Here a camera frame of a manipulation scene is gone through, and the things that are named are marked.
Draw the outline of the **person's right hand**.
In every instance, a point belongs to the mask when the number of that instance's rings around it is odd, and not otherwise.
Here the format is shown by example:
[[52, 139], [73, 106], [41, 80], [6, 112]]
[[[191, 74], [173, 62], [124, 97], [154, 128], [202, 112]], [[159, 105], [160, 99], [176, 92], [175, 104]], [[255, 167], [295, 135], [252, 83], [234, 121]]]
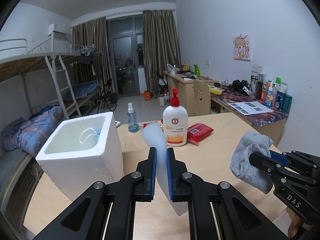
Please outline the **person's right hand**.
[[304, 228], [305, 230], [309, 231], [312, 228], [312, 225], [304, 223], [297, 215], [294, 215], [294, 218], [288, 228], [288, 237], [294, 237], [299, 228]]

